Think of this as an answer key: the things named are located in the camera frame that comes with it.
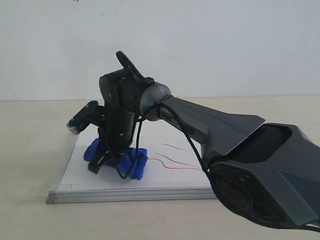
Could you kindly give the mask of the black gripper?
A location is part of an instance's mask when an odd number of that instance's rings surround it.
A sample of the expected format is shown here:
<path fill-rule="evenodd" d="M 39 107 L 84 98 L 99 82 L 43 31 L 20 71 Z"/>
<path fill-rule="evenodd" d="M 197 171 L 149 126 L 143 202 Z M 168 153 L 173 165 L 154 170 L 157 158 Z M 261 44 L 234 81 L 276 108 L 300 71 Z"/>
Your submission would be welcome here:
<path fill-rule="evenodd" d="M 135 114 L 126 109 L 105 109 L 102 125 L 98 128 L 100 141 L 112 153 L 123 152 L 132 143 Z M 98 174 L 110 158 L 108 150 L 97 148 L 87 154 L 88 170 Z"/>

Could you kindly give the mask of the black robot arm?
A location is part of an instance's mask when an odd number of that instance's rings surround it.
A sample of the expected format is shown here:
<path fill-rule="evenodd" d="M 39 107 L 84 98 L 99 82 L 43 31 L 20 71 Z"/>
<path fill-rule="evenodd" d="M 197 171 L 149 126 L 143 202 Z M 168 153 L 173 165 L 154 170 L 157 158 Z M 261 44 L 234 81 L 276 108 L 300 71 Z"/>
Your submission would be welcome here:
<path fill-rule="evenodd" d="M 226 113 L 171 94 L 169 88 L 118 70 L 99 78 L 99 144 L 89 170 L 110 164 L 126 179 L 121 157 L 144 121 L 163 120 L 193 147 L 217 199 L 232 213 L 272 229 L 320 230 L 320 148 L 292 124 Z"/>

